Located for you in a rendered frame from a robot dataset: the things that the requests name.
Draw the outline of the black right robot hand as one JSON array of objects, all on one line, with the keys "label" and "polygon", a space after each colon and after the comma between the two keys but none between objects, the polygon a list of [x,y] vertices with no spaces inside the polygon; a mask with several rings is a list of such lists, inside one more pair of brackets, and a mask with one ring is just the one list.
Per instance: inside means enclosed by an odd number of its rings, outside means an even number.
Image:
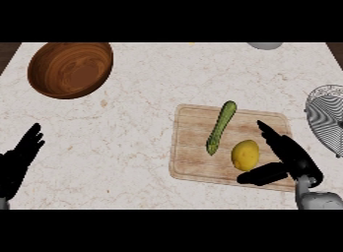
[{"label": "black right robot hand", "polygon": [[257,121],[257,126],[261,131],[261,137],[279,161],[269,162],[240,173],[236,177],[236,182],[263,186],[285,179],[288,176],[292,180],[298,180],[306,176],[310,181],[309,187],[316,187],[322,182],[323,176],[304,149],[286,135],[279,135],[264,122]]}]

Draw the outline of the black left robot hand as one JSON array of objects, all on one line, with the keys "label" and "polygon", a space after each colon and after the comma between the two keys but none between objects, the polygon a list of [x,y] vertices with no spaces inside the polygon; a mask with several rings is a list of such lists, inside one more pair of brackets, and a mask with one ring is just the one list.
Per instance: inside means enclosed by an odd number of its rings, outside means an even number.
[{"label": "black left robot hand", "polygon": [[41,124],[35,123],[24,133],[15,147],[0,152],[0,198],[11,200],[17,194],[29,165],[42,147]]}]

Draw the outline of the yellow lemon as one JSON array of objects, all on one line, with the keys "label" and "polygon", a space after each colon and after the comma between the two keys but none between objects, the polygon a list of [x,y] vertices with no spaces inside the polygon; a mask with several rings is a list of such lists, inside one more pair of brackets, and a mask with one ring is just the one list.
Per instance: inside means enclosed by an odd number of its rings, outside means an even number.
[{"label": "yellow lemon", "polygon": [[249,171],[258,162],[258,146],[252,140],[240,141],[232,148],[230,161],[240,171]]}]

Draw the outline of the pale wooden cutting board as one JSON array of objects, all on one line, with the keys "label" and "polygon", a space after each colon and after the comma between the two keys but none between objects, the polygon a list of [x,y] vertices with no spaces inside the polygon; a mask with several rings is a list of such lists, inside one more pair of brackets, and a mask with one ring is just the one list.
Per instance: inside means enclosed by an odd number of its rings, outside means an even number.
[{"label": "pale wooden cutting board", "polygon": [[291,137],[292,133],[283,114],[237,109],[224,127],[217,151],[209,155],[206,139],[218,111],[214,106],[177,105],[168,170],[177,179],[237,186],[236,176],[242,171],[233,167],[230,150],[240,141],[252,140],[258,145],[257,165],[279,161],[261,137],[257,121],[263,121],[280,135]]}]

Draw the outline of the green cucumber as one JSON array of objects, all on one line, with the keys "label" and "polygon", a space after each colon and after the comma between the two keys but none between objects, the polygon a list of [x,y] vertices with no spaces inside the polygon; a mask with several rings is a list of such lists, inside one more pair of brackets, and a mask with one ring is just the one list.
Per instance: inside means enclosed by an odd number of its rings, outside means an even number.
[{"label": "green cucumber", "polygon": [[214,155],[217,151],[220,136],[221,136],[224,127],[229,123],[229,120],[234,114],[234,110],[236,110],[236,104],[232,100],[229,100],[220,108],[215,123],[214,123],[214,128],[206,139],[206,152],[211,156]]}]

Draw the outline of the brown wooden bowl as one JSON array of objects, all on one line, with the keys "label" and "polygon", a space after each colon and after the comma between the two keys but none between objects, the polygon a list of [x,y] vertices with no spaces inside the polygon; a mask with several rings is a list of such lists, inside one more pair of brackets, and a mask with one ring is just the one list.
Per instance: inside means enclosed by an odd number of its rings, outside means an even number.
[{"label": "brown wooden bowl", "polygon": [[48,42],[29,63],[29,84],[39,94],[73,99],[101,87],[112,66],[113,50],[107,42]]}]

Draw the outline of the pale grey round object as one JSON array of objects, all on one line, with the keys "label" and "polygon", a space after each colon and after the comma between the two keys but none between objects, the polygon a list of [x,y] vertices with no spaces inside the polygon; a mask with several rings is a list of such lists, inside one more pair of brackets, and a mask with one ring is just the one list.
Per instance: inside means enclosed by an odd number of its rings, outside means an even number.
[{"label": "pale grey round object", "polygon": [[280,47],[282,42],[246,42],[251,47],[260,50],[273,50]]}]

